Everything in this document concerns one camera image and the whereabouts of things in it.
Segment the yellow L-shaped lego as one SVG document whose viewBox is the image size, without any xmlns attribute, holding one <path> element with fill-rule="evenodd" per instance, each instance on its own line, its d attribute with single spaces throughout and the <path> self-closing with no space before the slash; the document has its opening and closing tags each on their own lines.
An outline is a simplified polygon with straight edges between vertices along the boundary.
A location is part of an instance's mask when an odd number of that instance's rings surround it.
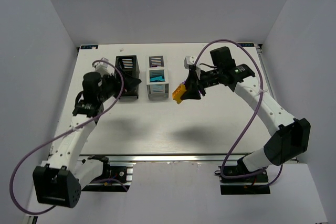
<svg viewBox="0 0 336 224">
<path fill-rule="evenodd" d="M 183 83 L 180 83 L 180 85 L 175 89 L 175 91 L 172 93 L 173 100 L 180 104 L 182 102 L 182 95 L 186 92 L 186 87 Z"/>
</svg>

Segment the teal long lego brick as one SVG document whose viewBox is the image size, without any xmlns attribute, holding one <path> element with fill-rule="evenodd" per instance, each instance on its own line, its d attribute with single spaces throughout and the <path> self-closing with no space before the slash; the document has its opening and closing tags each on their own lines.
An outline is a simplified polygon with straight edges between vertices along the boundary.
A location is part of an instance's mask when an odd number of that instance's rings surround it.
<svg viewBox="0 0 336 224">
<path fill-rule="evenodd" d="M 150 77 L 149 82 L 165 82 L 164 76 L 155 76 L 155 77 Z"/>
</svg>

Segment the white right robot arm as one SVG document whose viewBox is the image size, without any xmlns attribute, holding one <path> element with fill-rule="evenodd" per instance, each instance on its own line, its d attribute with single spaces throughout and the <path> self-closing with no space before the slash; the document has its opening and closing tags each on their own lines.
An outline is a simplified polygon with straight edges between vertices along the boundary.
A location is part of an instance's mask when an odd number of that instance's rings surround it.
<svg viewBox="0 0 336 224">
<path fill-rule="evenodd" d="M 240 158 L 232 174 L 222 170 L 221 176 L 241 179 L 257 175 L 270 165 L 280 166 L 306 152 L 311 130 L 308 120 L 287 112 L 263 89 L 261 77 L 256 77 L 246 64 L 236 64 L 228 47 L 214 49 L 210 54 L 213 62 L 210 71 L 201 70 L 195 57 L 185 57 L 188 77 L 174 91 L 173 99 L 178 104 L 184 100 L 199 100 L 207 88 L 222 84 L 253 109 L 253 117 L 261 119 L 271 136 L 261 149 Z"/>
</svg>

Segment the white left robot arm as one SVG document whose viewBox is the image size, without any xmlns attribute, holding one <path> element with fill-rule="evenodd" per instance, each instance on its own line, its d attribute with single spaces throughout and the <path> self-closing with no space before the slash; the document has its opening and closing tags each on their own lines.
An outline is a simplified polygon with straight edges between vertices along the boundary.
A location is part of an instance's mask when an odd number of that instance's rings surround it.
<svg viewBox="0 0 336 224">
<path fill-rule="evenodd" d="M 122 72 L 121 75 L 98 72 L 86 73 L 83 90 L 75 99 L 72 112 L 72 132 L 63 137 L 58 149 L 43 166 L 33 171 L 33 181 L 37 201 L 41 204 L 73 208 L 82 189 L 95 179 L 113 178 L 109 160 L 98 155 L 77 161 L 88 136 L 95 129 L 97 115 L 103 112 L 103 104 L 109 98 L 117 98 L 120 93 L 132 91 L 141 80 Z"/>
</svg>

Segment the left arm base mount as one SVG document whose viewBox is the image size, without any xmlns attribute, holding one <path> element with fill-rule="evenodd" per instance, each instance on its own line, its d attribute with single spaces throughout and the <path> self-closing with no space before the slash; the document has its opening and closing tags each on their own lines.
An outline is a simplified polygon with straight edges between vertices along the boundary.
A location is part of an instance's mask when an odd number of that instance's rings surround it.
<svg viewBox="0 0 336 224">
<path fill-rule="evenodd" d="M 133 163 L 112 161 L 103 155 L 91 155 L 81 159 L 79 163 L 82 165 L 91 160 L 103 163 L 103 173 L 84 187 L 82 191 L 126 192 L 123 187 L 129 189 L 132 181 Z"/>
</svg>

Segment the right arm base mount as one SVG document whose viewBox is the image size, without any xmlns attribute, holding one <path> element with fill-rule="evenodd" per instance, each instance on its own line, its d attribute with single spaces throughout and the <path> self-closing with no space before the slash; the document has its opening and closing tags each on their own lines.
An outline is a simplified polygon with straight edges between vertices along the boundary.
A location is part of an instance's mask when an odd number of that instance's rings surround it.
<svg viewBox="0 0 336 224">
<path fill-rule="evenodd" d="M 223 178 L 220 175 L 220 167 L 214 171 L 214 175 L 219 177 L 221 195 L 269 195 L 268 175 L 266 171 L 245 178 Z"/>
</svg>

